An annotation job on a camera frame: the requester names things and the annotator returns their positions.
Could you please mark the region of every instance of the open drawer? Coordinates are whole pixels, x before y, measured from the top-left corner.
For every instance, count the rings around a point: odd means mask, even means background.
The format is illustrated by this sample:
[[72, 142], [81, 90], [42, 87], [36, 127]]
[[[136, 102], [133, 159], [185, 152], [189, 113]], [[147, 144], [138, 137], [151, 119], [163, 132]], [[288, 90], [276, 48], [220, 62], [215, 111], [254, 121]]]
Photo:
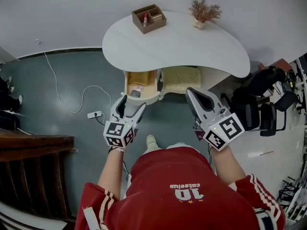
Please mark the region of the open drawer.
[[133, 105], [141, 105], [145, 102], [147, 105], [150, 105], [159, 99], [160, 92], [158, 91], [157, 87], [158, 79], [156, 70], [149, 72], [148, 85], [141, 91], [139, 98], [130, 96], [132, 90], [136, 90], [138, 86], [129, 85], [128, 76], [129, 72], [125, 72], [125, 92], [121, 93], [122, 95], [127, 95], [127, 102]]

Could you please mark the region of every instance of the dried plant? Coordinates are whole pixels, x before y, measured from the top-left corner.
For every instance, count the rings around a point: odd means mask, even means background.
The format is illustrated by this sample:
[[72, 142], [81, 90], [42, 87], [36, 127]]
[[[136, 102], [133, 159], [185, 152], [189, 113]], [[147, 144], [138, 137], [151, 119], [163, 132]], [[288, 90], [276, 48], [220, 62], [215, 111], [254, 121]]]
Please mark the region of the dried plant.
[[207, 5], [206, 0], [193, 0], [189, 10], [196, 20], [200, 22], [210, 21], [215, 23], [214, 19], [219, 19], [222, 14], [220, 5]]

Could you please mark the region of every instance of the curved tabletop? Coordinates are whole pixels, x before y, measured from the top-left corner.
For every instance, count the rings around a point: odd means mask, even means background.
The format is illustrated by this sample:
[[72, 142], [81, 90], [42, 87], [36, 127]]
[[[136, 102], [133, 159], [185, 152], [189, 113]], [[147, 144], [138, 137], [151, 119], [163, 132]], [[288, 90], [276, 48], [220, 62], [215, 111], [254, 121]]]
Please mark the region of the curved tabletop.
[[124, 71], [150, 71], [170, 66], [204, 66], [243, 78], [250, 63], [243, 46], [213, 23], [193, 27], [193, 17], [163, 11], [166, 26], [143, 34], [127, 16], [106, 32], [102, 50], [108, 62]]

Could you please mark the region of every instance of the shoe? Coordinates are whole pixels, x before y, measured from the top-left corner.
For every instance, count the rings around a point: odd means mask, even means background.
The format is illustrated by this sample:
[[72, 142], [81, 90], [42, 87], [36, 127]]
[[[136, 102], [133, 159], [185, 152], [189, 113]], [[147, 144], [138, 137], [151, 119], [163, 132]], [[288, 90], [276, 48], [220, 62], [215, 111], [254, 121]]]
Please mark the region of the shoe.
[[23, 96], [19, 95], [18, 100], [19, 100], [19, 109], [18, 109], [18, 111], [19, 111], [20, 108], [21, 108], [21, 104], [23, 103], [23, 100], [24, 100]]
[[147, 146], [149, 146], [149, 145], [154, 145], [155, 147], [157, 147], [158, 145], [157, 145], [157, 141], [155, 140], [155, 137], [153, 136], [153, 135], [149, 135], [148, 137], [147, 137], [147, 139], [146, 139], [146, 144], [147, 144]]
[[15, 90], [15, 87], [10, 87], [10, 88], [9, 88], [9, 94], [13, 93], [14, 90]]
[[9, 80], [6, 81], [8, 88], [10, 87], [11, 81], [12, 81], [12, 77], [9, 77]]

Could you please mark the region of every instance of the red shirt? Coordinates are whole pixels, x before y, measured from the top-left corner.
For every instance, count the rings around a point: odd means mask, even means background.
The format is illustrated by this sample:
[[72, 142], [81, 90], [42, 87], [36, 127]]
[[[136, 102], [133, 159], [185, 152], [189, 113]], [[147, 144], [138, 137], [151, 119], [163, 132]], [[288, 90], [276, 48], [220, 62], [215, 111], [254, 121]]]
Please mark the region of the red shirt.
[[123, 200], [87, 183], [77, 230], [88, 229], [87, 207], [106, 230], [283, 230], [285, 224], [282, 208], [254, 175], [228, 186], [205, 157], [187, 147], [142, 155]]

